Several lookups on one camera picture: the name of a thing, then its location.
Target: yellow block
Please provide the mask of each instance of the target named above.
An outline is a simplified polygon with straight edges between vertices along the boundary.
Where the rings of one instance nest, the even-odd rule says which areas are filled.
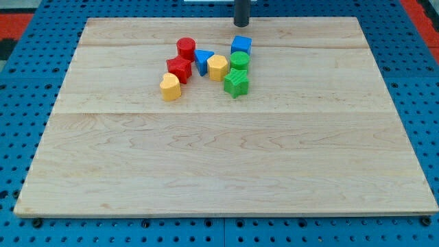
[[[225,56],[213,55],[207,60],[207,70],[209,78],[218,82],[224,80],[228,74],[228,62]]]
[[[172,101],[181,96],[180,82],[173,73],[165,73],[163,81],[160,82],[160,90],[162,91],[163,100]]]

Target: toy block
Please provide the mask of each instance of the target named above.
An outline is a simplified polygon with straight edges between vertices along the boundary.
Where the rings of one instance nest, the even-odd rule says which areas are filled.
[[[232,42],[232,47],[230,49],[230,54],[236,51],[243,51],[250,55],[252,49],[252,39],[244,36],[236,35]]]
[[[177,53],[184,59],[194,61],[195,41],[192,38],[181,38],[177,41]]]
[[[207,60],[213,56],[213,51],[203,51],[203,50],[195,50],[195,66],[200,72],[200,75],[203,76],[207,73]]]
[[[247,71],[232,68],[230,73],[224,77],[224,90],[235,99],[247,94],[248,82]]]
[[[233,52],[230,56],[230,69],[246,70],[248,72],[248,64],[250,56],[243,51]]]
[[[160,82],[160,91],[164,101],[172,101],[181,96],[180,82],[176,75],[165,73],[163,81]]]
[[[225,56],[213,55],[207,60],[207,70],[209,78],[214,81],[222,82],[228,73],[228,62]]]
[[[186,84],[187,78],[192,75],[191,61],[176,56],[175,58],[166,60],[167,70],[177,76],[178,80]]]

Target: blue cube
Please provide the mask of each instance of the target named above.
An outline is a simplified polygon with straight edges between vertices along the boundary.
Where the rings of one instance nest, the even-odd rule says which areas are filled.
[[[250,50],[252,49],[252,39],[244,36],[235,36],[232,42],[232,49],[230,54],[235,51],[243,51],[250,55]]]
[[[195,50],[195,66],[198,69],[198,72],[201,76],[207,73],[207,60],[213,56],[213,51],[203,51],[203,50]]]

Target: blue pegboard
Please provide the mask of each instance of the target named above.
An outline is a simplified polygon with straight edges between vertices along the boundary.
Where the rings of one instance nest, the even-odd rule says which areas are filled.
[[[397,0],[258,0],[252,16],[356,16],[436,199],[439,67]],[[22,220],[12,213],[88,17],[232,16],[182,0],[44,0],[0,74],[0,246],[439,246],[439,217]]]

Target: wooden board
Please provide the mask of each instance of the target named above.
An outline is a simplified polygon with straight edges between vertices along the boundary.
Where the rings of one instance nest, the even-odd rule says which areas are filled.
[[[253,39],[249,94],[193,76],[176,41]],[[355,18],[89,19],[20,217],[427,215],[438,206]]]

